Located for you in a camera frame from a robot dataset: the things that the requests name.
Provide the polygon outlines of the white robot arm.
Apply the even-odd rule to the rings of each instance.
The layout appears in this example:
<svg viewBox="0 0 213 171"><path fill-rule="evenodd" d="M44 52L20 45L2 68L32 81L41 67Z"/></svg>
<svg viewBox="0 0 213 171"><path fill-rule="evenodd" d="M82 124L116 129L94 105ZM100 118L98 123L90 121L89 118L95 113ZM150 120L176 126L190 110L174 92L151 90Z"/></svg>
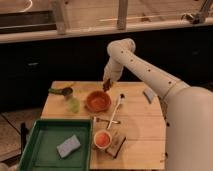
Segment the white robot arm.
<svg viewBox="0 0 213 171"><path fill-rule="evenodd" d="M213 171L213 92L148 63L135 49L130 38L108 44L104 83L112 85L127 68L167 104L165 171Z"/></svg>

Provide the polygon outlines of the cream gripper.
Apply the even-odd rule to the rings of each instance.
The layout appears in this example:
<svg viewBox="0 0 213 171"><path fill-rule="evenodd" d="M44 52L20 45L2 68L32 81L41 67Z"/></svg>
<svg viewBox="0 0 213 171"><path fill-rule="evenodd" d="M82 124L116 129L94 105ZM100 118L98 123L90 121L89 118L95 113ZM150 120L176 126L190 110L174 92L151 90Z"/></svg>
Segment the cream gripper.
<svg viewBox="0 0 213 171"><path fill-rule="evenodd" d="M104 68L103 81L116 82L121 78L122 72L123 66L113 58L110 58Z"/></svg>

